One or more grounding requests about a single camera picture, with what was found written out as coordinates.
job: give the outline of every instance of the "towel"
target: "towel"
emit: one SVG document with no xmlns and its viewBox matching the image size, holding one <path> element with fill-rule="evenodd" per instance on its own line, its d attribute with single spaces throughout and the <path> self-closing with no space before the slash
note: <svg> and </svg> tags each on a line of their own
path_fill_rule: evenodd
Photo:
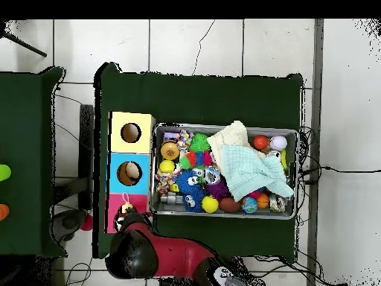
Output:
<svg viewBox="0 0 381 286">
<path fill-rule="evenodd" d="M 282 197 L 294 194 L 286 184 L 282 164 L 276 156 L 261 159 L 247 147 L 223 146 L 222 160 L 226 184 L 236 202 L 263 186 Z"/>
<path fill-rule="evenodd" d="M 222 175 L 225 175 L 225 166 L 222 160 L 222 146 L 244 146 L 256 153 L 261 159 L 266 157 L 264 153 L 255 150 L 250 146 L 247 138 L 247 130 L 245 125 L 241 121 L 234 121 L 223 130 L 208 137 L 208 143 L 211 146 L 211 151 L 216 159 L 216 163 L 221 171 Z"/>
</svg>

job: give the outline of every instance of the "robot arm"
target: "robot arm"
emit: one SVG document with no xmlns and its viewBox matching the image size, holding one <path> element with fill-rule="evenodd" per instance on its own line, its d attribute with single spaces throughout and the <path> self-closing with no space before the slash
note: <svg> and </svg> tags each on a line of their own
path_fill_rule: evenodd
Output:
<svg viewBox="0 0 381 286">
<path fill-rule="evenodd" d="M 112 239 L 107 270 L 119 279 L 177 276 L 199 286 L 245 286 L 206 247 L 184 238 L 154 235 L 150 222 L 135 208 Z"/>
</svg>

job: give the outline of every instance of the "white cloth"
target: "white cloth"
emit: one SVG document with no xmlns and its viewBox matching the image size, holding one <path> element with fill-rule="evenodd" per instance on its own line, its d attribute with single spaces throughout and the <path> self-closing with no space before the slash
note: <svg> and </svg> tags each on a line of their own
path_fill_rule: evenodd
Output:
<svg viewBox="0 0 381 286">
<path fill-rule="evenodd" d="M 222 146 L 244 146 L 252 149 L 257 155 L 263 159 L 266 155 L 260 151 L 255 150 L 250 144 L 247 138 L 247 131 L 245 125 L 241 121 L 234 121 L 223 130 L 208 137 L 208 143 L 211 146 L 216 163 L 220 168 L 221 174 L 224 175 L 223 163 L 222 163 Z"/>
</svg>

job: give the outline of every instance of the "round hole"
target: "round hole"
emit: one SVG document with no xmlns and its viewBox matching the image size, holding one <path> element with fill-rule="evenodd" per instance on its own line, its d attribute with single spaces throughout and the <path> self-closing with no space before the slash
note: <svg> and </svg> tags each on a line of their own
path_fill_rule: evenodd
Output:
<svg viewBox="0 0 381 286">
<path fill-rule="evenodd" d="M 136 185 L 141 179 L 142 172 L 140 165 L 136 162 L 123 162 L 117 170 L 117 178 L 120 183 L 131 186 Z"/>
<path fill-rule="evenodd" d="M 140 139 L 141 130 L 135 123 L 127 123 L 121 129 L 121 138 L 128 143 L 137 142 Z"/>
</svg>

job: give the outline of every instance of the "yellow ball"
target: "yellow ball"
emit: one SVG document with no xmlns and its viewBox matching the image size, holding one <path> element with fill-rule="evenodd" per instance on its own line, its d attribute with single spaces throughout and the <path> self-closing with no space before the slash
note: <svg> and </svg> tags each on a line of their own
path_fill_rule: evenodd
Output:
<svg viewBox="0 0 381 286">
<path fill-rule="evenodd" d="M 218 209 L 218 201 L 214 197 L 204 197 L 202 208 L 209 214 L 214 213 Z"/>
<path fill-rule="evenodd" d="M 175 163 L 172 160 L 164 160 L 160 164 L 159 169 L 165 173 L 173 172 L 175 170 Z"/>
</svg>

